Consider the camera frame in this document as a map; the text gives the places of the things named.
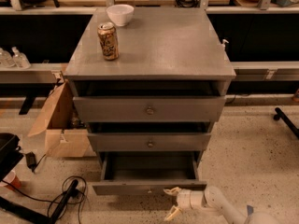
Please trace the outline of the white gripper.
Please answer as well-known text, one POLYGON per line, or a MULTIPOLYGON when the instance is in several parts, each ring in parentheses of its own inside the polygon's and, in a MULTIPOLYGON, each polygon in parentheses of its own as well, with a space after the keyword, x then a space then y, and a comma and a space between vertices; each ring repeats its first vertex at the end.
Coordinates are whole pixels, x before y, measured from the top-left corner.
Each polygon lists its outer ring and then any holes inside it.
POLYGON ((182 210, 202 210, 204 208, 204 192, 199 190, 181 189, 174 187, 164 189, 164 193, 170 196, 177 196, 178 206, 173 205, 164 221, 171 221, 182 213, 182 210))

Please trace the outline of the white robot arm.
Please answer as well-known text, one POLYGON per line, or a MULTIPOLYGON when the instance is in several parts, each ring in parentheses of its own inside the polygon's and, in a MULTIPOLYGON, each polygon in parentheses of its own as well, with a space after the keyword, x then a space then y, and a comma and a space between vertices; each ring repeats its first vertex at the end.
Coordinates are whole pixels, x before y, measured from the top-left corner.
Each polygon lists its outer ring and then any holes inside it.
POLYGON ((176 198, 176 204, 171 207, 164 218, 174 219, 186 210, 196 210, 208 215, 223 216, 228 224, 280 224, 273 216, 264 212, 241 214, 215 186, 208 186, 203 191, 174 187, 164 189, 164 192, 176 198))

